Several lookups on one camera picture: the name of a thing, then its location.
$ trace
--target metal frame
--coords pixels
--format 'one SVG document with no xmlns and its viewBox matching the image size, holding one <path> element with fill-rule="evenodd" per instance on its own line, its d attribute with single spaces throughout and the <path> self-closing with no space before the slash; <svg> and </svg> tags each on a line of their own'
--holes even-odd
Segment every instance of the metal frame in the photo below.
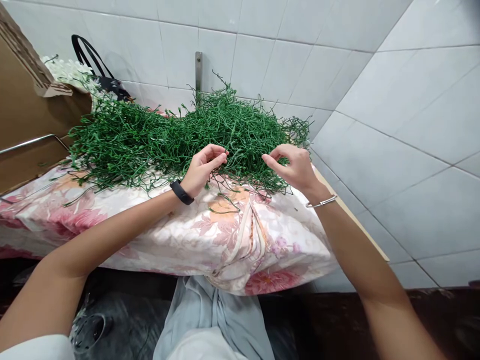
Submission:
<svg viewBox="0 0 480 360">
<path fill-rule="evenodd" d="M 55 139 L 65 148 L 65 150 L 69 151 L 68 146 L 65 145 L 65 143 L 64 143 L 62 140 L 60 140 L 60 138 L 59 138 L 57 135 L 55 135 L 55 134 L 48 134 L 48 135 L 41 136 L 41 137 L 37 137 L 37 138 L 35 138 L 35 139 L 22 142 L 22 143 L 20 143 L 20 144 L 18 144 L 18 145 L 15 145 L 15 146 L 12 146 L 12 147 L 9 147 L 9 148 L 0 150 L 0 155 L 1 155 L 1 154 L 8 153 L 8 152 L 10 152 L 10 151 L 12 151 L 12 150 L 15 150 L 15 149 L 22 148 L 22 147 L 24 147 L 24 146 L 27 146 L 27 145 L 30 145 L 30 144 L 33 144 L 33 143 L 36 143 L 36 142 L 42 141 L 43 139 L 47 139 L 47 138 L 55 138 Z"/>
<path fill-rule="evenodd" d="M 195 53 L 195 99 L 198 101 L 198 95 L 202 91 L 202 66 L 203 54 L 201 51 Z"/>
</svg>

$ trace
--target hand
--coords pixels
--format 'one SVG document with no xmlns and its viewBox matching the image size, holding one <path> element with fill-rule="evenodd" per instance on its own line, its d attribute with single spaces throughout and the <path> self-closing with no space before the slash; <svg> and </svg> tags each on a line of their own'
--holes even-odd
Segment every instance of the hand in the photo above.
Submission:
<svg viewBox="0 0 480 360">
<path fill-rule="evenodd" d="M 222 164 L 227 163 L 228 151 L 219 145 L 208 144 L 200 152 L 193 155 L 181 187 L 195 198 L 209 180 L 210 173 Z"/>
<path fill-rule="evenodd" d="M 285 157 L 290 162 L 287 166 L 280 165 L 277 161 Z M 308 150 L 290 144 L 282 144 L 273 149 L 270 155 L 261 156 L 265 164 L 295 189 L 300 190 L 312 202 L 320 198 L 330 197 L 330 192 L 315 176 L 310 164 Z"/>
</svg>

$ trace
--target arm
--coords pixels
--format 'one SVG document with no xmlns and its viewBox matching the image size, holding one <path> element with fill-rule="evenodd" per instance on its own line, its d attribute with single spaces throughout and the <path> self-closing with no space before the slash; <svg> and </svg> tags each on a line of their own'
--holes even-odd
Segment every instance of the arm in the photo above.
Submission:
<svg viewBox="0 0 480 360">
<path fill-rule="evenodd" d="M 227 162 L 227 155 L 217 145 L 202 149 L 192 158 L 181 182 L 183 189 L 196 197 L 212 170 Z M 167 191 L 108 218 L 48 254 L 0 321 L 0 352 L 40 336 L 68 335 L 90 272 L 180 204 L 174 192 Z"/>
<path fill-rule="evenodd" d="M 280 165 L 280 157 L 288 158 L 290 164 Z M 315 176 L 307 150 L 283 144 L 262 158 L 311 204 L 332 197 Z M 315 212 L 338 263 L 360 296 L 380 357 L 444 360 L 399 280 L 363 231 L 336 202 L 316 207 Z"/>
</svg>

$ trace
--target black bag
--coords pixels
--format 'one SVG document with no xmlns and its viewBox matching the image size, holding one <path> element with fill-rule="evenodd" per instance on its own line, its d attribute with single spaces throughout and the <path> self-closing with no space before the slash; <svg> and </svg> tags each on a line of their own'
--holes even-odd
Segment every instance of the black bag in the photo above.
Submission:
<svg viewBox="0 0 480 360">
<path fill-rule="evenodd" d="M 95 66 L 97 67 L 98 71 L 100 72 L 100 75 L 97 75 L 95 71 L 93 70 L 93 67 L 90 65 L 89 59 L 85 55 L 83 49 L 80 47 L 79 40 L 83 43 L 83 46 L 85 46 L 86 51 L 92 58 L 93 62 L 95 63 Z M 72 35 L 71 36 L 71 43 L 73 45 L 73 49 L 75 50 L 76 57 L 78 61 L 81 64 L 87 65 L 89 68 L 91 68 L 91 72 L 93 73 L 94 76 L 96 76 L 99 80 L 99 84 L 102 89 L 104 89 L 107 92 L 112 92 L 118 96 L 118 100 L 125 100 L 125 101 L 131 101 L 132 97 L 128 93 L 127 90 L 121 87 L 121 81 L 117 80 L 113 74 L 110 72 L 109 68 L 107 65 L 105 65 L 104 61 L 100 57 L 99 53 L 94 49 L 94 47 L 83 37 L 78 36 L 78 35 Z M 105 67 L 106 71 L 110 75 L 110 77 L 105 76 L 104 70 L 100 66 L 100 63 L 98 59 L 101 61 L 103 64 L 103 67 Z"/>
</svg>

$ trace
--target cardboard box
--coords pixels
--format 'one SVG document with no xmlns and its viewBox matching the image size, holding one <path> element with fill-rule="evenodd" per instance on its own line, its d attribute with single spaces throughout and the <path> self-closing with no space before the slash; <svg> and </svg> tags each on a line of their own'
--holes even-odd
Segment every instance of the cardboard box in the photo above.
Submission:
<svg viewBox="0 0 480 360">
<path fill-rule="evenodd" d="M 90 94 L 56 83 L 0 3 L 0 151 L 45 135 L 69 143 Z M 46 173 L 67 150 L 54 137 L 0 154 L 0 195 Z"/>
</svg>

